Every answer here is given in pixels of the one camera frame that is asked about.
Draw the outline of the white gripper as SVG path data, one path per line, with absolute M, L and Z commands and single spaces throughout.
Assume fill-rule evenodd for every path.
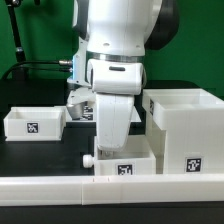
M 97 146 L 102 151 L 121 151 L 127 142 L 134 96 L 142 89 L 141 63 L 90 59 L 87 77 L 96 94 Z

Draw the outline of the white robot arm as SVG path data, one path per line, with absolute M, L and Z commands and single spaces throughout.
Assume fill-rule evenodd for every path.
M 134 97 L 143 89 L 147 49 L 159 50 L 176 35 L 176 0 L 74 0 L 79 48 L 67 79 L 79 88 L 72 106 L 95 98 L 97 146 L 120 151 L 127 141 Z

